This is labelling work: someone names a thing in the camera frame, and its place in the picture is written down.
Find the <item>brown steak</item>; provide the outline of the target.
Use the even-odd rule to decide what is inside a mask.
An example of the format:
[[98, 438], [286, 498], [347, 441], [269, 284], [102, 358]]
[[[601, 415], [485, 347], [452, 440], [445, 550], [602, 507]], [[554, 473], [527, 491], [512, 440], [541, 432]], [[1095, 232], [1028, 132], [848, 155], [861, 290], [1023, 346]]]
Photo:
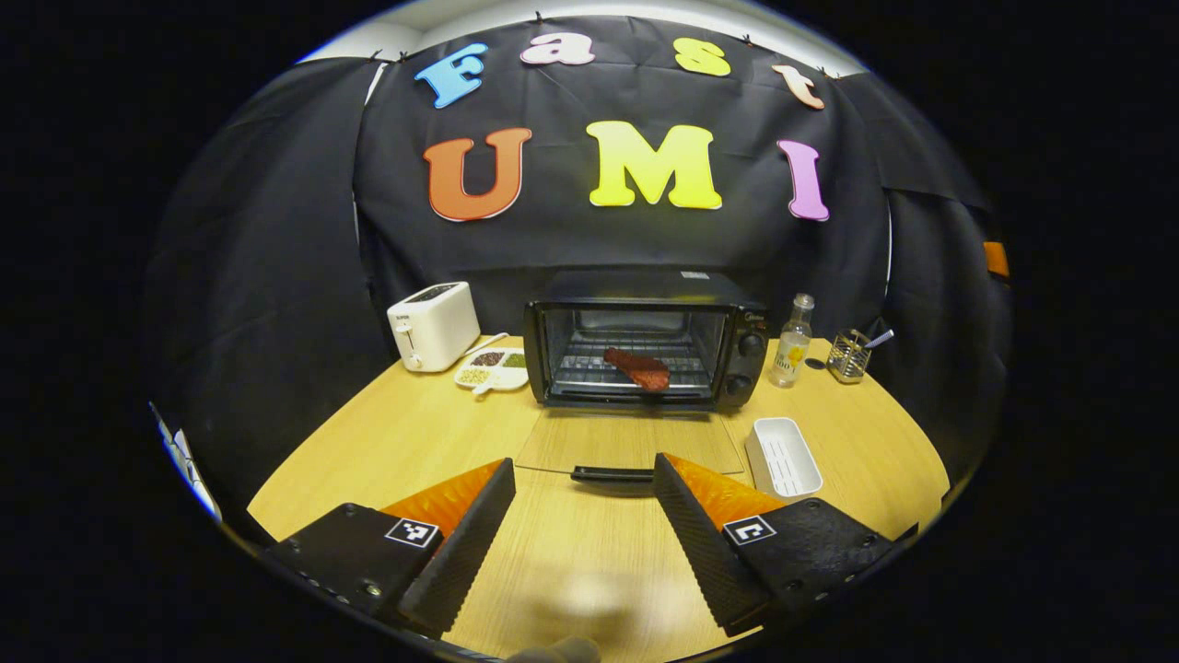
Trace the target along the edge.
[[615, 347], [608, 347], [602, 352], [602, 361], [606, 365], [615, 366], [641, 390], [658, 393], [668, 390], [671, 385], [671, 370], [658, 357], [635, 355], [635, 353], [623, 352]]

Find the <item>black backdrop cloth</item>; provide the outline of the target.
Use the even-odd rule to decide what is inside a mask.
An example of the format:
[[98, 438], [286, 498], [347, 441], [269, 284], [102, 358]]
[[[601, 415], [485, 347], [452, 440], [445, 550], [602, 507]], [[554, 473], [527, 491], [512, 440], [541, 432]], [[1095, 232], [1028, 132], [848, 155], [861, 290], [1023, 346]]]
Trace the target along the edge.
[[182, 176], [145, 281], [147, 393], [220, 516], [249, 503], [397, 355], [387, 307], [465, 281], [485, 332], [521, 334], [561, 273], [723, 273], [814, 332], [896, 340], [872, 378], [951, 485], [997, 432], [1012, 301], [986, 195], [872, 73], [709, 24], [561, 17], [404, 63], [295, 64]]

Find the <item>clear glass jar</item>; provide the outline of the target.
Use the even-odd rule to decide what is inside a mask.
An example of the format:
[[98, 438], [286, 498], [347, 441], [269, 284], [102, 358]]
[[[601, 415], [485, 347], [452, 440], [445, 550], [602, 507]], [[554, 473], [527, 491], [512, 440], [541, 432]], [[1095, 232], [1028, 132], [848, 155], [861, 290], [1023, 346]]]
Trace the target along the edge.
[[842, 385], [859, 383], [867, 378], [872, 349], [870, 339], [858, 329], [842, 329], [834, 337], [826, 369]]

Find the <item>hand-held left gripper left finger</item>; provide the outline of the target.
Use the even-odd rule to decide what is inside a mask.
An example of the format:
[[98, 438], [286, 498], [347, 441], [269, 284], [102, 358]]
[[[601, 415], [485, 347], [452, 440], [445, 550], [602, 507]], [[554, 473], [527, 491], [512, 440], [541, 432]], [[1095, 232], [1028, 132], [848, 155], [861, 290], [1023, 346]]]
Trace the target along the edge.
[[263, 552], [341, 608], [439, 638], [457, 621], [518, 494], [502, 458], [371, 508], [342, 503]]

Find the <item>black electric oven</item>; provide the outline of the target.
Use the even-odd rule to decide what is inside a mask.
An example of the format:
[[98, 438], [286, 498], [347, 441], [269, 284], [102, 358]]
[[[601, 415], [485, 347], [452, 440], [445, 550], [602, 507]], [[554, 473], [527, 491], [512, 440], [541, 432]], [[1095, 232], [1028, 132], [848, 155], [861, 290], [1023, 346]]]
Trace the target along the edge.
[[[519, 465], [623, 486], [648, 480], [665, 452], [737, 477], [726, 419], [760, 378], [765, 313], [716, 273], [558, 273], [525, 309], [539, 416]], [[602, 361], [608, 347], [658, 357], [671, 370], [668, 390], [641, 390]]]

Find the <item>white toaster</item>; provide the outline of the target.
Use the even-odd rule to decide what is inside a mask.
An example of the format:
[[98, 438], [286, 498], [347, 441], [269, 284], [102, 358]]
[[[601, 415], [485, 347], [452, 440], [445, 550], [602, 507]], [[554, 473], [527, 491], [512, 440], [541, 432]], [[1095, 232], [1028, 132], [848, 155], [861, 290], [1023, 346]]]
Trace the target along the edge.
[[439, 283], [386, 311], [400, 362], [408, 372], [450, 369], [481, 335], [470, 285]]

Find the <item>clear glass bottle yellow label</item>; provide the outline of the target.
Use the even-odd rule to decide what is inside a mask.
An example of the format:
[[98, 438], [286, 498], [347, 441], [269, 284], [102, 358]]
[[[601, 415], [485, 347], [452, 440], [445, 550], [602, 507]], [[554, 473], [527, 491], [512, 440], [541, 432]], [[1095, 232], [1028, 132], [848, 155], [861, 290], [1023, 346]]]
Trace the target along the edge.
[[779, 334], [777, 353], [769, 373], [773, 386], [790, 388], [799, 378], [801, 365], [804, 365], [811, 343], [812, 313], [814, 297], [805, 293], [796, 294], [790, 319]]

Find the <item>small white plastic tray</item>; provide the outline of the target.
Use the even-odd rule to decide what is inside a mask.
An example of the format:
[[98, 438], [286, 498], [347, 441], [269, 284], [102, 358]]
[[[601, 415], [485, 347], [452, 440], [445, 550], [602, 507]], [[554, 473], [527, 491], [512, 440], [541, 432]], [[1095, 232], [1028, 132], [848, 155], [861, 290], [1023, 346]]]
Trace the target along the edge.
[[755, 420], [744, 448], [755, 488], [791, 504], [817, 494], [823, 487], [821, 466], [799, 424], [790, 418]]

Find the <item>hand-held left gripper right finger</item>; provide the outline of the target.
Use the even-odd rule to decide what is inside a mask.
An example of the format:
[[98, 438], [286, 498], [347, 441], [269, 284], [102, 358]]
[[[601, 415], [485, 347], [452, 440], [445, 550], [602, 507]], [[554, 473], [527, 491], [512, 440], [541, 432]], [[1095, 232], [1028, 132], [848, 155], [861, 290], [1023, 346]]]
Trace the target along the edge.
[[653, 491], [713, 621], [729, 636], [801, 622], [875, 575], [918, 534], [889, 538], [809, 495], [785, 504], [658, 453]]

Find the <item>white divided seasoning plate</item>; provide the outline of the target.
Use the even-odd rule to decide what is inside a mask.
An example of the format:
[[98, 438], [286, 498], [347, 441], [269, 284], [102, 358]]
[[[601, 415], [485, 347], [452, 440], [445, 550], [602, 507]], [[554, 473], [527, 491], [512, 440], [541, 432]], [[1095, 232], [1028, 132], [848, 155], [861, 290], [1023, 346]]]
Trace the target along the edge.
[[528, 383], [525, 352], [519, 348], [476, 352], [459, 366], [453, 381], [475, 396], [485, 396], [493, 390], [518, 390]]

